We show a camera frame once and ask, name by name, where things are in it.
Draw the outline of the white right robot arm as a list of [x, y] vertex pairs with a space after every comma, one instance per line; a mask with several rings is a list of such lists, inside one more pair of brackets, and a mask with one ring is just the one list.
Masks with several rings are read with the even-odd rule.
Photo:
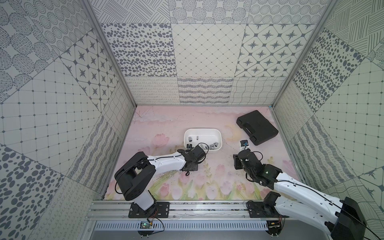
[[246, 179], [270, 189], [262, 202], [246, 203], [250, 217], [261, 210], [267, 217], [294, 218], [329, 235], [334, 240], [363, 240], [367, 222], [359, 204], [322, 193], [295, 180], [281, 169], [263, 164], [249, 149], [233, 156], [236, 170], [244, 170]]

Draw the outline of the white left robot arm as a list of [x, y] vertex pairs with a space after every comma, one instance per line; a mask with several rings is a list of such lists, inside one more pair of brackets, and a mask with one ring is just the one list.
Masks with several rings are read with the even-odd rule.
[[185, 172], [188, 176], [190, 172], [198, 170], [208, 152], [200, 145], [159, 157], [137, 152], [116, 171], [115, 192], [126, 201], [132, 201], [145, 213], [152, 213], [156, 210], [156, 200], [147, 189], [152, 178], [172, 171]]

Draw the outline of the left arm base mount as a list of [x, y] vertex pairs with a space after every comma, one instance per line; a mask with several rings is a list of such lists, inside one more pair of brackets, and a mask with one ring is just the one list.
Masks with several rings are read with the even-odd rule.
[[132, 203], [129, 212], [129, 218], [168, 218], [170, 202], [155, 202], [147, 210], [143, 210], [138, 204]]

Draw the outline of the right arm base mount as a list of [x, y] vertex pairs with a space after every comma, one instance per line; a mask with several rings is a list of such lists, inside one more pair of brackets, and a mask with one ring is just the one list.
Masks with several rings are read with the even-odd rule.
[[282, 218], [276, 210], [276, 201], [281, 197], [279, 193], [269, 192], [262, 202], [248, 201], [246, 208], [249, 212], [250, 218]]

